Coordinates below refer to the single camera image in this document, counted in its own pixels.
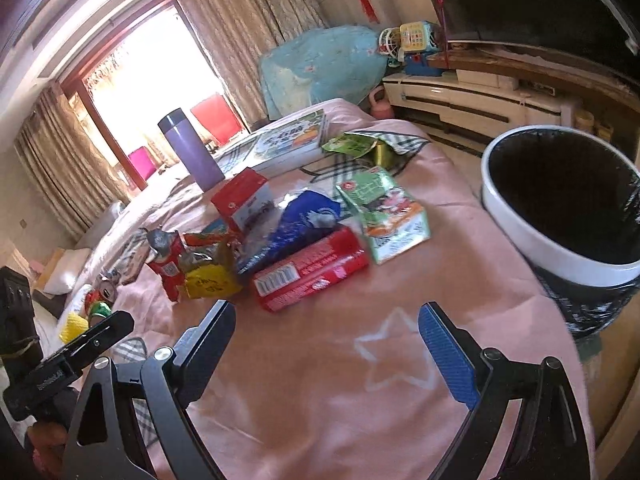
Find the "person's left hand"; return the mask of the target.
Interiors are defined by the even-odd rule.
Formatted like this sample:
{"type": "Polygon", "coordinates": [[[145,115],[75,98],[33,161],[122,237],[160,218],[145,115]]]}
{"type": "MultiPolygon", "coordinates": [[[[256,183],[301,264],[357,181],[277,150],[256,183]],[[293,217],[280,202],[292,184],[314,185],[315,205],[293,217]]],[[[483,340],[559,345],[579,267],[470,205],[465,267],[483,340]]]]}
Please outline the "person's left hand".
{"type": "Polygon", "coordinates": [[[34,448],[32,461],[40,474],[46,479],[60,478],[67,430],[56,422],[36,422],[28,427],[27,437],[34,448]]]}

